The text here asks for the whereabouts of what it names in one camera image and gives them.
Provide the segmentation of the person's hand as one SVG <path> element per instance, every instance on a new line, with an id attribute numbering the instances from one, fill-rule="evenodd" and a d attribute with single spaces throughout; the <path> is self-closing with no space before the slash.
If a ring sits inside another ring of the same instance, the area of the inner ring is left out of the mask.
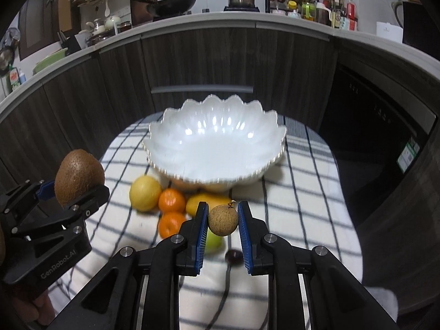
<path id="1" fill-rule="evenodd" d="M 55 311 L 48 296 L 48 290 L 45 290 L 32 302 L 13 298 L 12 305 L 24 323 L 37 321 L 42 326 L 48 326 L 55 318 Z"/>

